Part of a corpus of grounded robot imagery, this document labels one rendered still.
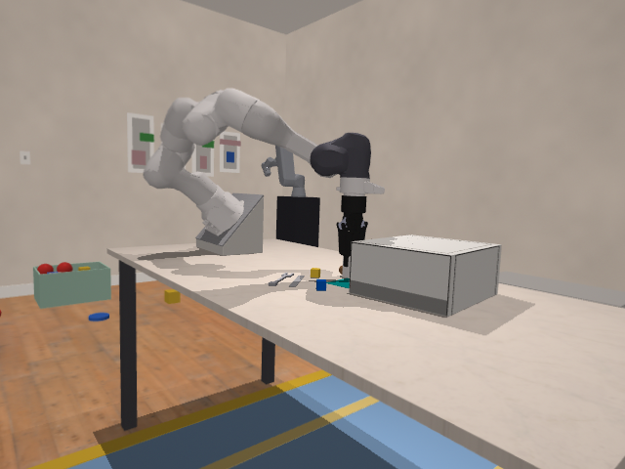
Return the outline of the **teal square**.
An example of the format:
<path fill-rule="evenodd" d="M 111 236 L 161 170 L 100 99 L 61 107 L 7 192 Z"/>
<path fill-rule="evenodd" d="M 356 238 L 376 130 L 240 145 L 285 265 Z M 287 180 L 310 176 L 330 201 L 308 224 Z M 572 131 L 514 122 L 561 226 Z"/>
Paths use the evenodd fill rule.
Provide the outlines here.
<path fill-rule="evenodd" d="M 349 288 L 350 287 L 350 279 L 349 278 L 343 278 L 343 279 L 339 279 L 339 280 L 329 281 L 329 282 L 326 282 L 326 283 L 337 285 L 337 286 L 341 286 L 341 287 L 345 287 L 345 288 Z"/>

